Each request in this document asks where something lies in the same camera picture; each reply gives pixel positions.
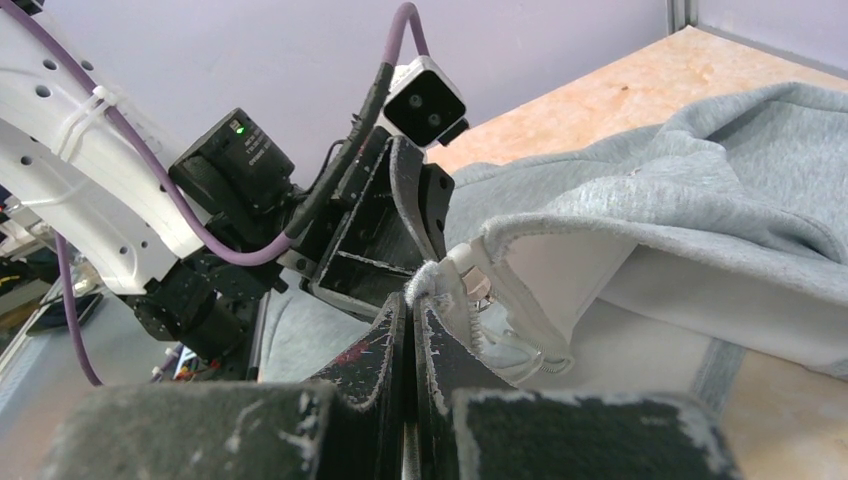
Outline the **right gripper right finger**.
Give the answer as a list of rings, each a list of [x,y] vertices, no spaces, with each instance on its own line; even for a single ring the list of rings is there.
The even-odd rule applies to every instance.
[[[424,479],[738,479],[714,417],[668,393],[516,388],[412,309]]]

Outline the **grey zip-up jacket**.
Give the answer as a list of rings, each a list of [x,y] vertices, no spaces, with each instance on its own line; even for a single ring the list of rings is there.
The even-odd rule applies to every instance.
[[[683,390],[745,354],[847,377],[847,96],[784,83],[585,149],[457,172],[449,256],[405,289],[534,389]],[[478,267],[492,304],[461,275]]]

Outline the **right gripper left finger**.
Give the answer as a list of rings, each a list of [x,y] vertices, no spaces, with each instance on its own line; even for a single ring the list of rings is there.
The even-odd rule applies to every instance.
[[[59,426],[42,479],[396,479],[406,308],[298,383],[127,385]]]

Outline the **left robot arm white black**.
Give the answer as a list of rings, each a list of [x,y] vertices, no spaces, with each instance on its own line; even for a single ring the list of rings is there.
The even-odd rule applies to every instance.
[[[48,28],[37,2],[1,5],[2,185],[93,264],[116,294],[140,294],[203,248],[212,211],[158,178],[169,134],[102,83]]]

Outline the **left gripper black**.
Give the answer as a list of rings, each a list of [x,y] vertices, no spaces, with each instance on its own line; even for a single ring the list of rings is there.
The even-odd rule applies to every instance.
[[[335,160],[329,166],[319,178],[328,182],[329,193],[318,198],[309,225],[281,257],[286,268],[301,276],[300,290],[355,318],[374,317],[383,301],[353,296],[356,270],[349,258],[339,263],[339,245],[389,139],[390,134],[377,127],[352,150],[351,161]],[[388,158],[392,199],[403,225],[424,260],[440,261],[447,253],[445,228],[453,178],[438,164],[426,163],[424,152],[406,137],[390,139]]]

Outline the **silver zipper slider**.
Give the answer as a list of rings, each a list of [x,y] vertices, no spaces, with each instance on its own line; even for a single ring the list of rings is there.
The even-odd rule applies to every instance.
[[[469,302],[477,311],[484,311],[492,304],[491,281],[478,267],[463,273],[461,280]]]

